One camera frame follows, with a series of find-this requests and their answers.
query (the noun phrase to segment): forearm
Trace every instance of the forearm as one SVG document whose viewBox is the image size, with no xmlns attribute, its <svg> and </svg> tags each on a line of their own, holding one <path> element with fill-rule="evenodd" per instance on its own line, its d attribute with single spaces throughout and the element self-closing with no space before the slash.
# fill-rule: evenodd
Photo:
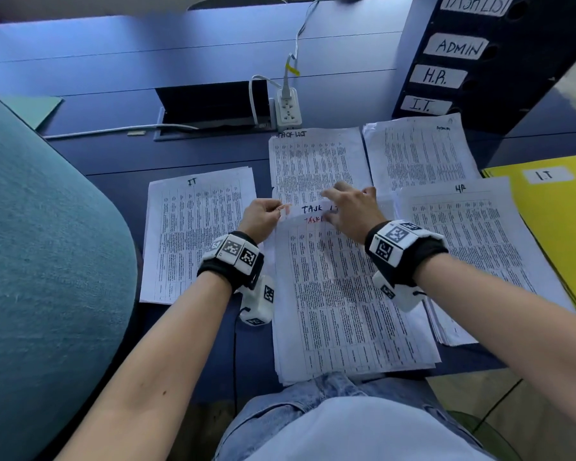
<svg viewBox="0 0 576 461">
<path fill-rule="evenodd" d="M 230 296 L 226 279 L 203 272 L 126 358 L 60 459 L 165 459 Z"/>
<path fill-rule="evenodd" d="M 487 349 L 576 420 L 576 315 L 450 255 L 414 279 Z"/>
</svg>

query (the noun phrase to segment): yellow tape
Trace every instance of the yellow tape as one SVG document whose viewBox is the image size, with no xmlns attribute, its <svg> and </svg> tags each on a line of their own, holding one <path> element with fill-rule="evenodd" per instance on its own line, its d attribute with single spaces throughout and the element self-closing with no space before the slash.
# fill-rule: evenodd
<svg viewBox="0 0 576 461">
<path fill-rule="evenodd" d="M 292 72 L 292 74 L 294 74 L 295 76 L 300 76 L 301 73 L 299 72 L 298 69 L 294 69 L 292 66 L 290 66 L 289 62 L 286 62 L 286 69 L 290 72 Z"/>
</svg>

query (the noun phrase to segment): light blue jeans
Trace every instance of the light blue jeans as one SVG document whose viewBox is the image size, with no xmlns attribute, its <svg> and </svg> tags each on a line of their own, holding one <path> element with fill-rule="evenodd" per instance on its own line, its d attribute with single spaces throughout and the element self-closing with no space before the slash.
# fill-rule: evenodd
<svg viewBox="0 0 576 461">
<path fill-rule="evenodd" d="M 320 403 L 336 396 L 376 396 L 427 411 L 476 450 L 482 445 L 444 411 L 425 380 L 386 378 L 356 385 L 345 375 L 327 374 L 286 388 L 281 393 L 257 396 L 238 413 L 224 433 L 214 459 L 241 461 L 280 430 Z"/>
</svg>

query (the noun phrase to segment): floor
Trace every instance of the floor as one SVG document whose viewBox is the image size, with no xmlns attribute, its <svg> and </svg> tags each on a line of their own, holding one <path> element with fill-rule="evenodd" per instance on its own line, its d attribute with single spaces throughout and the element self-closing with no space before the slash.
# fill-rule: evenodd
<svg viewBox="0 0 576 461">
<path fill-rule="evenodd" d="M 576 64 L 556 87 L 576 108 Z M 511 370 L 502 369 L 434 377 L 429 384 L 447 410 L 481 418 L 517 380 Z M 230 401 L 193 405 L 168 460 L 210 460 L 232 413 Z M 576 461 L 576 424 L 526 382 L 498 406 L 487 422 L 523 461 Z"/>
</svg>

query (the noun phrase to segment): desk surface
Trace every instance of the desk surface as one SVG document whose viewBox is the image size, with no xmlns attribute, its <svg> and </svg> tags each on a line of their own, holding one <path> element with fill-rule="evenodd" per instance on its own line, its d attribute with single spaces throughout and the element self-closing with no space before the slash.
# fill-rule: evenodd
<svg viewBox="0 0 576 461">
<path fill-rule="evenodd" d="M 321 2 L 299 42 L 304 127 L 341 128 L 391 118 L 387 97 L 411 0 Z M 112 16 L 0 25 L 0 94 L 59 95 L 45 135 L 155 123 L 154 87 L 281 78 L 308 4 L 267 5 L 143 18 Z M 56 141 L 55 149 L 112 200 L 142 245 L 150 181 L 251 166 L 269 197 L 269 134 L 154 142 L 125 134 Z M 552 90 L 507 138 L 467 131 L 480 167 L 576 154 L 576 112 Z M 166 307 L 147 306 L 147 327 Z M 195 399 L 231 398 L 229 305 Z M 440 346 L 435 373 L 501 367 L 481 347 Z M 271 328 L 238 327 L 240 395 L 277 391 Z"/>
</svg>

